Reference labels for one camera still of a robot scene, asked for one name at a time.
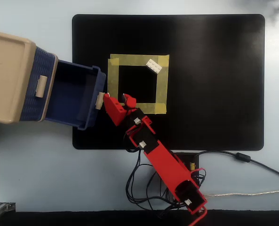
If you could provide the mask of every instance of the wire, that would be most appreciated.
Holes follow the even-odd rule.
[[[262,194],[274,194],[274,193],[279,193],[278,191],[271,191],[271,192],[261,192],[261,193],[226,193],[226,194],[205,194],[204,196],[207,198],[210,197],[221,197],[221,196],[233,196],[233,195],[238,195],[238,196],[256,196],[256,195],[262,195]]]
[[[256,161],[256,160],[251,159],[250,156],[245,155],[245,154],[241,154],[241,153],[236,153],[236,154],[234,154],[234,153],[226,152],[226,151],[203,151],[203,152],[197,153],[197,154],[195,155],[195,158],[198,157],[199,155],[205,154],[205,153],[223,153],[223,154],[229,154],[229,155],[234,156],[236,159],[238,159],[238,160],[240,160],[240,161],[243,161],[242,159],[239,159],[239,158],[238,158],[239,155],[241,155],[241,156],[244,156],[244,157],[245,157],[245,160],[246,160],[246,159],[249,159],[248,162],[253,162],[253,163],[255,163],[255,164],[258,164],[258,165],[260,165],[260,166],[266,168],[267,170],[270,170],[271,172],[276,173],[276,174],[279,175],[279,172],[278,172],[277,170],[272,169],[271,167],[269,167],[269,166],[267,166],[267,165],[265,165],[265,164],[263,164],[263,163],[260,163],[260,162],[258,162],[258,161]]]
[[[150,178],[148,184],[147,184],[147,188],[146,188],[146,195],[147,197],[146,198],[135,198],[134,197],[134,194],[133,194],[133,185],[134,185],[134,178],[135,178],[135,172],[138,170],[139,167],[141,166],[151,166],[150,164],[141,164],[141,158],[140,158],[140,155],[141,155],[141,150],[139,150],[138,152],[138,158],[137,158],[137,162],[136,162],[136,165],[131,173],[131,175],[129,176],[128,180],[127,180],[127,184],[126,184],[126,195],[127,195],[127,198],[128,200],[137,205],[139,208],[143,209],[143,210],[153,210],[152,206],[151,206],[151,203],[150,203],[150,200],[153,200],[153,199],[157,199],[157,200],[162,200],[166,203],[168,203],[170,206],[169,206],[169,209],[172,210],[172,209],[177,209],[177,208],[181,208],[181,207],[184,207],[185,205],[183,203],[178,203],[176,200],[174,200],[173,202],[170,201],[170,197],[169,197],[169,190],[168,188],[165,189],[164,191],[164,194],[162,196],[152,196],[152,197],[149,197],[148,196],[148,187],[152,181],[152,179],[154,178],[154,176],[156,175],[156,172],[152,175],[152,177]],[[150,205],[150,208],[151,209],[147,209],[143,206],[141,206],[140,204],[141,203],[144,203],[144,202],[148,202],[149,205]]]
[[[253,160],[253,159],[251,159],[250,161],[251,161],[251,162],[254,162],[254,163],[256,163],[256,164],[258,164],[258,165],[260,165],[260,166],[262,166],[262,167],[264,167],[264,168],[266,168],[266,169],[268,169],[268,170],[270,170],[270,171],[272,171],[272,172],[274,172],[274,173],[276,173],[276,174],[279,175],[279,172],[278,172],[277,170],[272,169],[271,167],[266,166],[265,164],[262,164],[262,163],[260,163],[260,162],[258,162],[258,161]]]

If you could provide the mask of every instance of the yellow tape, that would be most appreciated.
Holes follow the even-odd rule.
[[[108,92],[110,96],[118,98],[119,66],[146,66],[150,59],[162,66],[161,71],[157,74],[156,102],[137,103],[136,107],[139,107],[145,114],[166,114],[169,55],[110,54],[110,59],[108,59]]]
[[[158,64],[161,67],[168,67],[168,63],[169,63],[169,55],[158,56]]]
[[[158,63],[158,56],[155,55],[110,54],[110,58],[119,58],[120,66],[145,66],[150,59]]]
[[[164,103],[137,103],[136,107],[139,107],[145,114],[167,113],[167,106]]]
[[[119,70],[120,59],[108,59],[108,93],[116,99],[119,95]]]

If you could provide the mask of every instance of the black board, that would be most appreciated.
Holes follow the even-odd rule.
[[[172,150],[260,150],[264,28],[262,15],[76,15],[73,62],[107,73],[110,54],[169,54],[167,114],[149,115],[159,140]],[[145,71],[120,67],[134,81],[119,90],[153,102],[155,81],[135,83]],[[77,149],[124,149],[122,137],[104,109],[93,128],[73,128]]]

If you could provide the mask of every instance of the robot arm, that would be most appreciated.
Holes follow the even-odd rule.
[[[192,179],[191,174],[198,171],[189,171],[182,161],[155,138],[152,121],[139,108],[136,108],[136,99],[124,94],[125,105],[122,106],[116,98],[104,95],[106,112],[116,126],[126,128],[126,135],[136,148],[143,149],[145,156],[151,162],[167,188],[175,199],[184,203],[188,211],[200,216],[190,225],[202,219],[207,209],[205,197],[199,191],[199,186]]]

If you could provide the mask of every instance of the blue-white surface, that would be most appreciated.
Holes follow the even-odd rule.
[[[0,31],[29,38],[71,61],[75,14],[263,14],[265,144],[261,151],[245,153],[279,170],[278,8],[278,0],[3,0]],[[0,124],[0,202],[16,202],[17,211],[137,209],[124,191],[136,158],[123,150],[75,150],[69,126],[47,121]],[[205,194],[279,190],[279,177],[229,156],[203,155],[200,165],[207,169],[201,189]],[[151,169],[137,174],[136,192],[141,196],[150,174]],[[212,198],[207,207],[279,210],[279,194]]]

